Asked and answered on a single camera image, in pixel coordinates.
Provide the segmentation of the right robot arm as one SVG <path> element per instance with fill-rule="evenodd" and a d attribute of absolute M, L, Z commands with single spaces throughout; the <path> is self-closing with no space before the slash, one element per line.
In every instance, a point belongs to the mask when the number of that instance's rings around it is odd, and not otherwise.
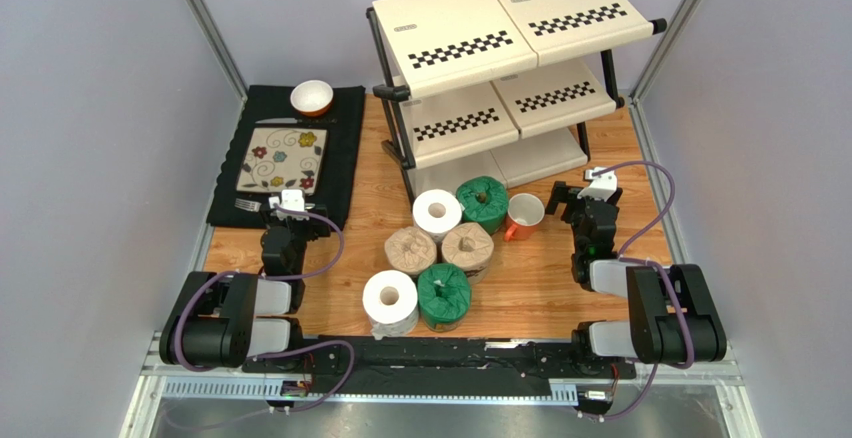
<path fill-rule="evenodd" d="M 669 366 L 722 360 L 728 348 L 701 268 L 626 262 L 615 250 L 621 189 L 606 199 L 587 189 L 554 183 L 545 207 L 572 231 L 572 277 L 584 290 L 624 298 L 621 321 L 583 322 L 573 332 L 581 349 L 599 358 Z"/>

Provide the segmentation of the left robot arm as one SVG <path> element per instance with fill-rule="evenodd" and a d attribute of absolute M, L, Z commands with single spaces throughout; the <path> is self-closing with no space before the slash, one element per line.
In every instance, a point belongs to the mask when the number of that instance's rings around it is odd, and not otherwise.
<path fill-rule="evenodd" d="M 267 229 L 261 237 L 261 269 L 192 271 L 166 320 L 160 359 L 190 371 L 239 368 L 247 359 L 285 351 L 293 328 L 286 319 L 298 311 L 305 281 L 327 271 L 303 271 L 307 245 L 339 233 L 322 205 L 309 204 L 295 216 L 280 205 L 264 205 Z"/>

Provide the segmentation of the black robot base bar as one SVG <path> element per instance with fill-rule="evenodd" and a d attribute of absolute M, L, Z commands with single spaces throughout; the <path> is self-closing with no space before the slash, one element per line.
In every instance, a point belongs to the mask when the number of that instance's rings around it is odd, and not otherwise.
<path fill-rule="evenodd" d="M 609 387 L 633 379 L 634 365 L 600 358 L 584 343 L 538 339 L 371 336 L 303 338 L 304 357 L 248 360 L 246 373 L 292 373 L 325 393 L 434 397 L 544 397 L 554 380 L 590 380 Z"/>

